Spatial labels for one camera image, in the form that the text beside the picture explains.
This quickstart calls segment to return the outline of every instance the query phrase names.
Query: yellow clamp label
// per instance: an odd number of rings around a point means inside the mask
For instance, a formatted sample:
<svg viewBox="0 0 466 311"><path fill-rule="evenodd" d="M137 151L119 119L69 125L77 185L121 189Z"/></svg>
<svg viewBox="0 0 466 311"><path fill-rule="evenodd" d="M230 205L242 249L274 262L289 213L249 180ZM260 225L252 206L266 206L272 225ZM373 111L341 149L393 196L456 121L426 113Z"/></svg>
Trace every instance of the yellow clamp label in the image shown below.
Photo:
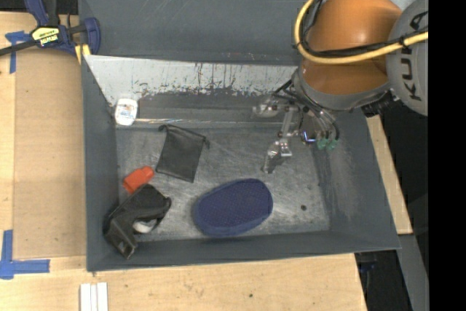
<svg viewBox="0 0 466 311"><path fill-rule="evenodd" d="M58 28L37 28L31 33L32 39L39 41L41 46L46 45L47 43L57 42L58 36L60 34L60 29Z"/></svg>

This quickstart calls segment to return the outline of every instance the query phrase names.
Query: clamp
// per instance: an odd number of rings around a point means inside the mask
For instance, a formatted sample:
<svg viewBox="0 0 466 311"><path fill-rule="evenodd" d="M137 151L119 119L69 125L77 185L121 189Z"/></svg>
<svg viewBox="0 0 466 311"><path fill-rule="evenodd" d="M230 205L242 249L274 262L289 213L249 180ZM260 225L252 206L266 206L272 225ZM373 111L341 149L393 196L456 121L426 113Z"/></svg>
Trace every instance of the clamp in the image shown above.
<svg viewBox="0 0 466 311"><path fill-rule="evenodd" d="M0 56L24 50L32 46L53 48L76 56L76 42L72 35L87 32L87 44L90 52L95 54L100 47L100 28L96 18L89 17L84 23L71 28L60 24L56 12L57 0L24 0L24 4L37 22L37 27L29 33L31 39L0 50Z"/></svg>

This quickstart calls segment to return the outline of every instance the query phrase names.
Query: bin floor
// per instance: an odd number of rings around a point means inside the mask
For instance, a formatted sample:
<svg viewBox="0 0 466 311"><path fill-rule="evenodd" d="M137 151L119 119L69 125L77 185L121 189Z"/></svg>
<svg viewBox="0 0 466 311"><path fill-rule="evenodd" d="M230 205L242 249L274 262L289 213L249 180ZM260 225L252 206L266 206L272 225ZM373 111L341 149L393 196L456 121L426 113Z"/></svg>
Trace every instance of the bin floor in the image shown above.
<svg viewBox="0 0 466 311"><path fill-rule="evenodd" d="M140 241L181 240L205 237L196 228L191 207L198 197L226 182L241 178L262 180L272 193L272 215L260 226L243 235L329 230L330 218L311 151L299 139L291 139L293 157L278 166L273 174L261 171L266 151L276 139L277 129L229 128L191 129L205 135L210 149L204 147L194 183L156 173L151 180L164 196L173 201L161 224ZM157 128L116 130L119 180L136 168L157 165L165 142L165 132ZM127 197L120 186L120 202Z"/></svg>

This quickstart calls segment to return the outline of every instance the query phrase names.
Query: orange object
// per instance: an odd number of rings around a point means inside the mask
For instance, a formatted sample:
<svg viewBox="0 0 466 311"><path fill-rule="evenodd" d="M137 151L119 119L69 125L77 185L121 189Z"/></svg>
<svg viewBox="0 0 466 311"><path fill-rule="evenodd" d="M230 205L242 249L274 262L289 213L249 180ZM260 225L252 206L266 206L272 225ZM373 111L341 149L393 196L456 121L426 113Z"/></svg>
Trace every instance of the orange object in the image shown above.
<svg viewBox="0 0 466 311"><path fill-rule="evenodd" d="M130 193L133 194L137 188L146 184L155 175L154 170L149 166L143 168L137 168L130 175L123 179L123 187Z"/></svg>

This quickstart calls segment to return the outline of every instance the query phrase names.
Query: blue tape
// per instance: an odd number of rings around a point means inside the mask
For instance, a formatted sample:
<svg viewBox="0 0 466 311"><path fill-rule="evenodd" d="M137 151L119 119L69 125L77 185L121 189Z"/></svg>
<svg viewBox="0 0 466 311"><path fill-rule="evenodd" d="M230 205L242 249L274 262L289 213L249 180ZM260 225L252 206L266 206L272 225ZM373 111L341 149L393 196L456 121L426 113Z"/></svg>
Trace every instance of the blue tape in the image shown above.
<svg viewBox="0 0 466 311"><path fill-rule="evenodd" d="M34 259L31 261L13 261L13 230L3 232L3 246L1 250L0 278L11 280L15 275L25 273L50 272L50 259Z"/></svg>
<svg viewBox="0 0 466 311"><path fill-rule="evenodd" d="M6 33L5 38L14 46L18 42L27 42L31 40L31 36L24 31L15 31L13 33ZM12 52L9 58L9 73L13 74L16 71L16 52Z"/></svg>

